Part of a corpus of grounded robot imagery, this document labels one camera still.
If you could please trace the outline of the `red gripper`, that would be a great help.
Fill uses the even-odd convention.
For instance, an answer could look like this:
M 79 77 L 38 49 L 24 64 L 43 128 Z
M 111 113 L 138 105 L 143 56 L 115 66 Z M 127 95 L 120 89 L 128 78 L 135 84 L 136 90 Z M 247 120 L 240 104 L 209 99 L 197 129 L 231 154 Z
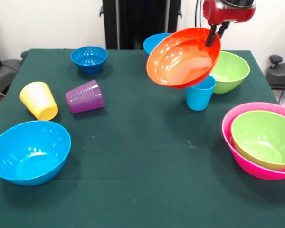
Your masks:
M 222 38 L 230 22 L 249 21 L 255 11 L 255 0 L 205 0 L 203 3 L 203 16 L 211 25 L 205 46 L 212 46 L 216 34 L 216 25 L 221 24 L 217 35 Z

